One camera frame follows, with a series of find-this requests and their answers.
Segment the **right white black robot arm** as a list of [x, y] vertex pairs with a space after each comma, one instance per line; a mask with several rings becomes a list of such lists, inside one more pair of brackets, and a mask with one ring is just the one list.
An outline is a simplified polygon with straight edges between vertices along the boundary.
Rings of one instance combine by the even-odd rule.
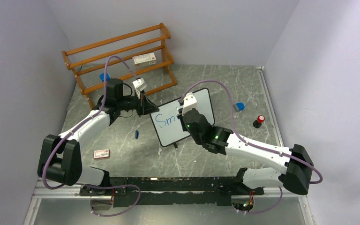
[[305, 147], [279, 147], [236, 135], [231, 129], [210, 124], [196, 109], [178, 114], [182, 129], [210, 153], [245, 157], [265, 165], [263, 169], [240, 169], [234, 182], [239, 194], [251, 189], [283, 187], [307, 195], [312, 184], [313, 161]]

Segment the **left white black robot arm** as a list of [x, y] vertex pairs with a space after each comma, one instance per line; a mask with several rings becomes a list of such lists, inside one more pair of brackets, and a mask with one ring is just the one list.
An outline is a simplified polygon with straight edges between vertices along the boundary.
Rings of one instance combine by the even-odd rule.
[[122, 111], [135, 111], [139, 116], [159, 111], [146, 97], [144, 90], [147, 84], [144, 79], [137, 78], [132, 84], [135, 93], [124, 95], [125, 83], [121, 79], [108, 80], [104, 94], [81, 122], [66, 132], [44, 138], [37, 174], [48, 189], [52, 187], [46, 181], [52, 180], [60, 186], [84, 184], [92, 187], [99, 195], [110, 191], [109, 172], [83, 165], [81, 147], [112, 125]]

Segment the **white whiteboard black frame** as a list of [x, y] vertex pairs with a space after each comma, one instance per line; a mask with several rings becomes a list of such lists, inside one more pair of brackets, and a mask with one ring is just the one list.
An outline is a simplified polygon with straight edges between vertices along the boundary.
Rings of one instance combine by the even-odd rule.
[[[193, 91], [194, 97], [197, 100], [197, 110], [203, 114], [207, 121], [214, 125], [215, 116], [212, 108], [210, 91], [207, 88]], [[180, 98], [175, 98], [165, 104], [160, 105], [159, 111], [150, 114], [154, 129], [157, 133], [160, 145], [167, 147], [175, 142], [178, 142], [186, 137], [189, 137], [188, 132], [183, 131], [181, 122], [177, 118], [179, 109], [183, 106], [179, 103]]]

